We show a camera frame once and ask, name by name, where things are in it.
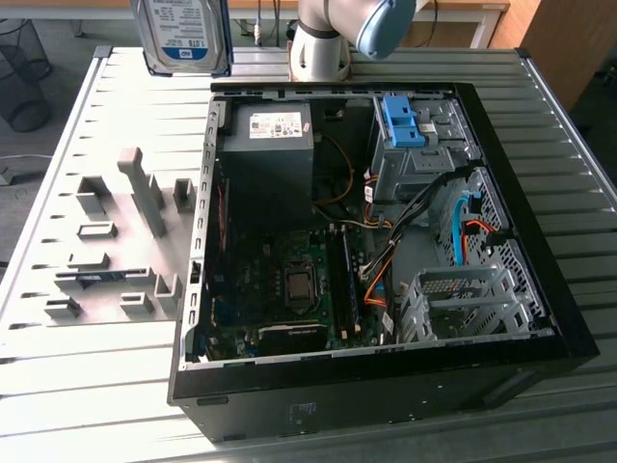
hard drive label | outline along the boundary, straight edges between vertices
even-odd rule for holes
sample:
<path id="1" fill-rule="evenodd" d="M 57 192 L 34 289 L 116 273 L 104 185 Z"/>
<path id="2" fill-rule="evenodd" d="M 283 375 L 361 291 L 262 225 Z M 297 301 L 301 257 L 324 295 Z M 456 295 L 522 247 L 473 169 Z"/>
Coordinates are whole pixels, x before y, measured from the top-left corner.
<path id="1" fill-rule="evenodd" d="M 163 51 L 176 60 L 201 60 L 208 51 L 199 0 L 149 0 Z"/>

ram slot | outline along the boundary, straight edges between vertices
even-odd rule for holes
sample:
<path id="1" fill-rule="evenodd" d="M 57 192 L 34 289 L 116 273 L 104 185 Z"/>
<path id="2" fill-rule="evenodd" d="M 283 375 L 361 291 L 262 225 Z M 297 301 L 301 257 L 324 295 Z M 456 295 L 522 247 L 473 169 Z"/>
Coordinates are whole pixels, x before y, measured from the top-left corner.
<path id="1" fill-rule="evenodd" d="M 360 307 L 358 306 L 358 287 L 356 285 L 356 275 L 354 274 L 351 262 L 351 249 L 347 238 L 347 230 L 342 229 L 343 247 L 345 251 L 345 265 L 347 268 L 347 286 L 349 287 L 349 303 L 353 321 L 354 333 L 360 332 Z"/>
<path id="2" fill-rule="evenodd" d="M 340 231 L 326 234 L 326 253 L 335 331 L 339 338 L 348 340 L 354 333 L 354 318 L 349 293 L 345 243 Z"/>

motherboard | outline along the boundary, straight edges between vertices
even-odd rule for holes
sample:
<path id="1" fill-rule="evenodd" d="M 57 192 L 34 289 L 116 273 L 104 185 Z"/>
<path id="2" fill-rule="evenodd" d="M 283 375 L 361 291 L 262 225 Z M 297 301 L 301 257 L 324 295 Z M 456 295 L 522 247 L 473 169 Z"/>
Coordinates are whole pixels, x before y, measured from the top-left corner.
<path id="1" fill-rule="evenodd" d="M 238 233 L 229 246 L 234 283 L 213 301 L 214 358 L 377 344 L 378 316 L 358 302 L 360 228 Z"/>

blue drive bay latch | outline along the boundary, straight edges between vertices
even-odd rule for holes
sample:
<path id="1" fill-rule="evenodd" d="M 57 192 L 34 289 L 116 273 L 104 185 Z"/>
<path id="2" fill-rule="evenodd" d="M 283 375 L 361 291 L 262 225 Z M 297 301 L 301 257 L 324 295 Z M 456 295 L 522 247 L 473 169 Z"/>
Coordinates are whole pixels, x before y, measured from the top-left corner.
<path id="1" fill-rule="evenodd" d="M 392 134 L 395 148 L 422 148 L 426 140 L 416 125 L 416 112 L 406 96 L 389 95 L 383 98 L 384 119 Z"/>

table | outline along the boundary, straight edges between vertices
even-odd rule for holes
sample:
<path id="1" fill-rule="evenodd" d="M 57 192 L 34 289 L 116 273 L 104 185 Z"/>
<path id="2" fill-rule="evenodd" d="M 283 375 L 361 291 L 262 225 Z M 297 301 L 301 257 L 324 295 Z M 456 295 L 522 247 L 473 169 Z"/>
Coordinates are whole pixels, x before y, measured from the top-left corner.
<path id="1" fill-rule="evenodd" d="M 284 52 L 235 53 L 230 80 L 286 79 Z M 505 50 L 353 55 L 357 80 L 475 84 L 602 355 L 490 412 L 215 449 L 166 403 L 173 321 L 126 322 L 103 304 L 108 323 L 40 326 L 37 293 L 53 269 L 33 265 L 74 236 L 72 177 L 114 164 L 121 145 L 143 147 L 162 187 L 200 168 L 210 79 L 151 77 L 138 48 L 95 56 L 0 286 L 3 461 L 616 460 L 617 196 L 531 61 Z"/>
<path id="2" fill-rule="evenodd" d="M 228 0 L 233 19 L 253 19 L 256 0 Z M 297 18 L 298 0 L 282 0 L 281 19 Z M 477 23 L 471 48 L 486 48 L 499 15 L 507 11 L 509 0 L 440 0 L 439 21 Z M 432 22 L 434 3 L 427 4 L 414 21 Z M 273 19 L 272 2 L 262 1 L 262 18 Z M 128 0 L 0 0 L 0 17 L 30 19 L 132 19 Z"/>

